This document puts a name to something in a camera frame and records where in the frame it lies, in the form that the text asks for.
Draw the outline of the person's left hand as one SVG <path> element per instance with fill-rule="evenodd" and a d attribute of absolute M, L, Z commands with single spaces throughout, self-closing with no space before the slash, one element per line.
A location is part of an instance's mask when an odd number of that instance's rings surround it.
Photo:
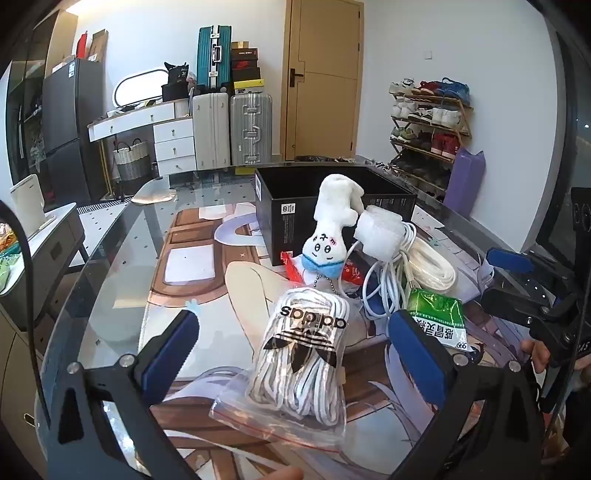
<path fill-rule="evenodd" d="M 260 477 L 259 480 L 303 480 L 304 472 L 294 466 L 286 466 L 270 474 Z"/>

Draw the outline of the person's right hand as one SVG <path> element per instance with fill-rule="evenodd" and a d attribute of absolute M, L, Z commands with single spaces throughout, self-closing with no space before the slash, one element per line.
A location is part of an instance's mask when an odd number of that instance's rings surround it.
<path fill-rule="evenodd" d="M 541 342 L 532 339 L 526 339 L 521 342 L 521 349 L 531 356 L 534 370 L 537 374 L 542 373 L 550 361 L 550 352 L 547 347 Z M 584 370 L 590 367 L 591 356 L 587 355 L 578 359 L 575 362 L 574 369 Z"/>

